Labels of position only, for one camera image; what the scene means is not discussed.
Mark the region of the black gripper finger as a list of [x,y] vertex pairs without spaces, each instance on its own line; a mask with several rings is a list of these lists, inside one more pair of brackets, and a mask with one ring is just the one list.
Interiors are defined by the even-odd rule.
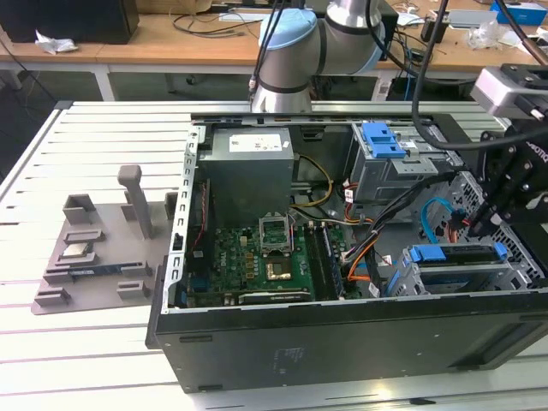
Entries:
[[487,236],[497,230],[509,204],[509,168],[515,159],[515,145],[479,151],[475,177],[483,202],[470,217],[469,236]]
[[481,234],[491,235],[502,223],[547,222],[547,171],[484,171],[481,183]]

